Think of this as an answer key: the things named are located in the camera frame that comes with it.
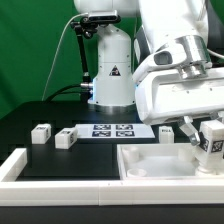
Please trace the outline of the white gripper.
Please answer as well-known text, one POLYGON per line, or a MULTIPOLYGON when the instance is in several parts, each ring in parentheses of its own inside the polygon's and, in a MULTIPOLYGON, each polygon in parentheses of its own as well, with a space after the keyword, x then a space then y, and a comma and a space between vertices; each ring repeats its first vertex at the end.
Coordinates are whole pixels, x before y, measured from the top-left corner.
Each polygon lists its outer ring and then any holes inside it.
POLYGON ((199 145, 192 118, 224 110, 224 68, 209 69, 207 77, 194 79, 182 79, 176 69, 152 72, 136 88, 135 98, 143 123, 179 120, 178 126, 190 143, 199 145))

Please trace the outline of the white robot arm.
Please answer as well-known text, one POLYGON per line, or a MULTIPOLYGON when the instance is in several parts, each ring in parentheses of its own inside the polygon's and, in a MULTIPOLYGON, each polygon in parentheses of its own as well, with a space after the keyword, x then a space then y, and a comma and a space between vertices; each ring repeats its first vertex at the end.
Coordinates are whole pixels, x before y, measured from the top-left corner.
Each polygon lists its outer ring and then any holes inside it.
POLYGON ((95 108, 137 108, 146 125, 179 123, 200 143, 195 118, 224 111, 224 68, 208 48, 209 0, 73 0, 88 37, 99 35, 95 108))

